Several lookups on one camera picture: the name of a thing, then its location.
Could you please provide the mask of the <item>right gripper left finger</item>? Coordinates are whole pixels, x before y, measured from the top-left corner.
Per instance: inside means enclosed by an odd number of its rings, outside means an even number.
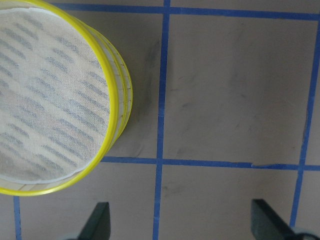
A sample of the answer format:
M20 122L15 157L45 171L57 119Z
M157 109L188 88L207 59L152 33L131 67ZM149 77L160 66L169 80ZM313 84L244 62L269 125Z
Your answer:
M81 230L78 240L109 240L111 236L110 205L108 202L96 204L93 212Z

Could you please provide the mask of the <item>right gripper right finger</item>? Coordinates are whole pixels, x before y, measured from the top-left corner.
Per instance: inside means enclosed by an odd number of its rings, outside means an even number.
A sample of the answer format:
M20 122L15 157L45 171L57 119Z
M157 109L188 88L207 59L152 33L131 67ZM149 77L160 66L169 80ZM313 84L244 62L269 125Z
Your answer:
M296 233L263 199L251 201L250 229L255 240L309 240L310 234Z

